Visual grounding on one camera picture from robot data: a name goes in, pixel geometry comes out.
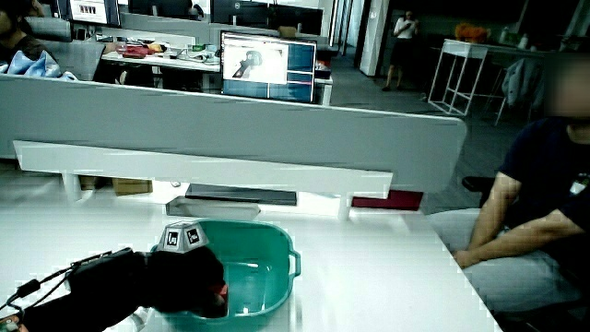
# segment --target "gray pants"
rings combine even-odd
[[[452,253],[467,248],[478,214],[478,208],[468,208],[431,214],[427,219]],[[561,275],[559,267],[551,256],[537,250],[491,259],[463,272],[490,310],[508,313],[580,299],[582,294]]]

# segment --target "teal plastic basin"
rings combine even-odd
[[[228,315],[205,318],[202,323],[224,323],[239,317],[257,317],[278,309],[291,294],[293,279],[301,274],[301,256],[289,235],[279,227],[255,221],[199,220],[207,247],[224,267],[228,284]],[[289,257],[295,258],[290,273]]]

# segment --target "navy t-shirt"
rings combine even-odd
[[[590,231],[590,145],[570,140],[567,124],[550,117],[529,124],[511,146],[499,171],[519,181],[520,193],[506,213],[505,224],[516,227],[558,209]],[[578,270],[590,254],[586,234],[541,248],[560,264]]]

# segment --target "standing person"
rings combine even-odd
[[[419,22],[414,19],[414,13],[408,10],[406,14],[397,20],[394,29],[394,50],[391,54],[391,64],[389,65],[389,72],[387,73],[387,82],[383,91],[391,90],[391,79],[394,75],[395,68],[397,71],[397,89],[401,89],[402,82],[402,68],[407,65],[412,57],[413,39],[419,34]]]
[[[44,18],[43,7],[38,0],[30,0],[30,9],[28,16],[35,18]]]

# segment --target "cable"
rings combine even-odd
[[[72,272],[70,273],[74,273],[76,272],[78,269],[80,268],[80,265],[77,265],[75,267],[72,268]],[[58,282],[55,286],[53,286],[53,288],[51,290],[49,290],[47,292],[47,294],[45,294],[42,298],[40,298],[38,301],[36,301],[35,303],[33,303],[32,305],[29,306],[29,308],[34,307],[35,305],[43,302],[45,299],[47,299],[47,297],[49,295],[51,295],[55,290],[57,290],[58,287],[60,287],[65,281],[67,280],[67,276],[65,276],[60,282]]]
[[[44,282],[47,282],[51,279],[54,279],[57,276],[60,276],[62,274],[64,274],[65,272],[67,272],[68,270],[71,270],[72,272],[76,272],[76,270],[78,270],[82,264],[91,261],[93,259],[96,258],[101,258],[104,255],[110,255],[112,254],[112,251],[108,251],[106,253],[103,254],[98,254],[98,255],[94,255],[88,258],[84,258],[82,260],[79,260],[77,262],[74,262],[70,265],[70,267],[67,268],[63,268],[55,273],[53,273],[51,276],[43,279],[42,281],[38,281],[36,279],[30,280],[29,282],[27,282],[26,284],[20,286],[17,288],[17,292],[15,294],[13,294],[12,296],[10,296],[10,298],[8,298],[8,300],[6,301],[5,304],[3,304],[2,306],[0,306],[0,310],[6,308],[7,306],[17,309],[20,314],[22,314],[22,316],[24,316],[25,312],[22,310],[21,307],[19,307],[18,305],[12,304],[12,302],[18,298],[24,298],[27,297],[29,295],[31,295],[33,292],[38,291],[41,288],[41,284]],[[49,295],[51,295],[55,290],[57,290],[57,288],[59,286],[61,286],[65,281],[67,280],[67,276],[65,276],[60,282],[57,283],[57,285],[55,285],[47,294],[45,294],[40,300],[36,301],[33,305],[29,306],[29,308],[34,307],[35,305],[39,304],[40,302],[42,302],[43,300],[47,299],[47,297]]]

